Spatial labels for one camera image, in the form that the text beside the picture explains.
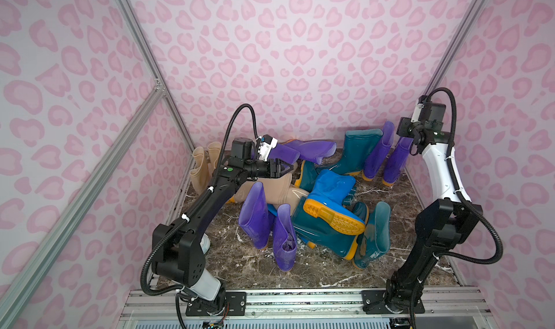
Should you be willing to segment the beige rain boot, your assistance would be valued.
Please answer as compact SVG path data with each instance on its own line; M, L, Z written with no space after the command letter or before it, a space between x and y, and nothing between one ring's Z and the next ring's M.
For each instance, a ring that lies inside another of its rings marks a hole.
M262 183L267 204L274 205L276 208L283 204L289 204L295 210L301 199L307 197L309 193L291 184L292 173L286 174L278 179L259 178L257 182ZM246 181L239 188L238 192L228 201L229 203L243 203L254 181Z
M213 175L214 171L217 169L221 148L222 148L222 143L218 141L211 142L208 145L208 156L209 156L208 171L210 175Z
M195 192L198 195L201 195L208 187L208 183L210 181L208 160L205 155L205 149L201 146L196 147L192 156L195 160L195 166L189 171L189 176Z

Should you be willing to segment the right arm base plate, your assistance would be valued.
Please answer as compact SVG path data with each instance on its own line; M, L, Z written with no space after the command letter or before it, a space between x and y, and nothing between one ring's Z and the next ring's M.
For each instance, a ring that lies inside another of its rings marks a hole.
M417 292L413 300L413 292L407 289L394 291L393 294L384 289L363 290L362 310L367 315L408 315L412 304L416 314L424 314L425 308L419 297L421 295L421 291Z

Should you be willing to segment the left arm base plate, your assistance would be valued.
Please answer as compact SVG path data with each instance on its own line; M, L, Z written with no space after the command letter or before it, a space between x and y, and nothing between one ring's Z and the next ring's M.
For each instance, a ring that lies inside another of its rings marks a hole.
M208 316L243 316L247 305L247 293L244 291L221 291L214 300L197 298L187 306L187 317Z

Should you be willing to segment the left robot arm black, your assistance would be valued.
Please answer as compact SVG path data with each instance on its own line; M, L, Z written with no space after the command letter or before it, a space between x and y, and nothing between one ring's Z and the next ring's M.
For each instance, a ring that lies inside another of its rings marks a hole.
M246 181L281 178L291 171L293 165L280 159L226 159L208 189L182 217L169 225L160 224L154 230L152 252L140 276L143 292L157 296L178 290L204 300L215 300L222 283L205 268L205 254L200 246L202 236Z

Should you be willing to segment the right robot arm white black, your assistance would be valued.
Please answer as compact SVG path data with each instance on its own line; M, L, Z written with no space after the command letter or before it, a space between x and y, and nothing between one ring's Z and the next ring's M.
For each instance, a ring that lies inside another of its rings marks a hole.
M435 201L416 217L416 243L406 262L387 281L385 307L400 314L415 307L423 286L441 255L468 238L478 219L461 203L459 195L470 200L453 161L455 149L449 145L449 132L441 122L400 120L397 134L411 138L423 156L432 180Z

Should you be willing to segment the purple rain boot small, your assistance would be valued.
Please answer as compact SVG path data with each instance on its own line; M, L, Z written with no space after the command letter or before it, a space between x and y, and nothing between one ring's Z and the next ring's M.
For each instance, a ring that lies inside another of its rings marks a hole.
M382 128L382 136L364 162L363 178L371 181L390 152L393 145L395 125L387 121Z
M382 178L382 183L392 187L399 179L402 171L406 168L406 163L413 146L413 139L402 137L397 142L394 151L388 158Z

